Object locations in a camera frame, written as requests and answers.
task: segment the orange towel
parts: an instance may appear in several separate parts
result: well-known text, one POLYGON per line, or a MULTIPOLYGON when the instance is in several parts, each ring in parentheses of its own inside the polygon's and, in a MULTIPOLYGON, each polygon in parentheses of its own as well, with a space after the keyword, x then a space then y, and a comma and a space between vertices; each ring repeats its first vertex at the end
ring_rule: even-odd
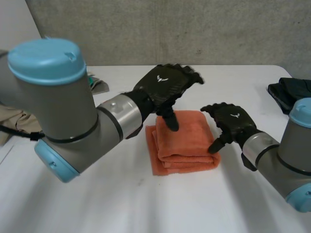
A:
POLYGON ((179 130, 172 132, 162 117, 146 126, 146 138, 154 175, 187 173, 216 168, 220 154, 208 153, 214 137, 199 111, 175 111, 179 130))

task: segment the beige cloth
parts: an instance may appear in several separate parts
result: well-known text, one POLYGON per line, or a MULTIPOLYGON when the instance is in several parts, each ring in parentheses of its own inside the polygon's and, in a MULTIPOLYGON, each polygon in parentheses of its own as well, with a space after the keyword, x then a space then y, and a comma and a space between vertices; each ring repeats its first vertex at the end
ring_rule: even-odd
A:
MULTIPOLYGON (((0 104, 0 125, 8 128, 31 133, 41 131, 41 127, 34 115, 23 110, 0 104)), ((0 145, 3 145, 9 138, 9 134, 0 132, 0 145)))

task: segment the folded dark cloth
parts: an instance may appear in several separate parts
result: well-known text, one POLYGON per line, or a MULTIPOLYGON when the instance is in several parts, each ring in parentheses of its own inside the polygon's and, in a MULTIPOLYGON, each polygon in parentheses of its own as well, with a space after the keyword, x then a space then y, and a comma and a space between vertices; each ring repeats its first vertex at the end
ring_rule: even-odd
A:
POLYGON ((278 83, 268 86, 268 92, 288 115, 297 100, 311 97, 311 80, 280 78, 278 83))

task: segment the white logo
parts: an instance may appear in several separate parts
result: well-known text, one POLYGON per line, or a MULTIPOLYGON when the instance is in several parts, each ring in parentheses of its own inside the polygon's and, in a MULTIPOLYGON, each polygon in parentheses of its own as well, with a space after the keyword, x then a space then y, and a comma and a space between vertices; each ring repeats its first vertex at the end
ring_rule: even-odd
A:
POLYGON ((160 75, 158 75, 156 79, 157 79, 157 82, 167 81, 167 80, 168 80, 168 79, 162 79, 162 78, 160 78, 160 75))
POLYGON ((232 114, 230 114, 230 116, 233 116, 233 117, 239 118, 240 113, 238 113, 237 115, 232 115, 232 114))

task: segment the white table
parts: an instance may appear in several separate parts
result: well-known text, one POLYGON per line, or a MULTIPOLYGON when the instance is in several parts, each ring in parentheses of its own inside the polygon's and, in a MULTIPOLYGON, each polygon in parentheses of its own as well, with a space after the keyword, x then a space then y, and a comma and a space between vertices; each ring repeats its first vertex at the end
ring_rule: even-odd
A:
MULTIPOLYGON (((266 91, 277 66, 193 66, 205 78, 175 109, 199 110, 215 102, 242 106, 259 129, 281 140, 288 118, 266 91)), ((90 67, 112 91, 98 104, 131 90, 152 66, 90 67)), ((207 121, 215 137, 213 120, 207 121)), ((145 125, 155 123, 149 116, 145 125)), ((80 177, 61 183, 44 167, 34 143, 13 138, 0 150, 0 233, 307 233, 301 214, 258 173, 246 169, 238 145, 221 150, 211 171, 152 176, 144 131, 125 140, 80 177)))

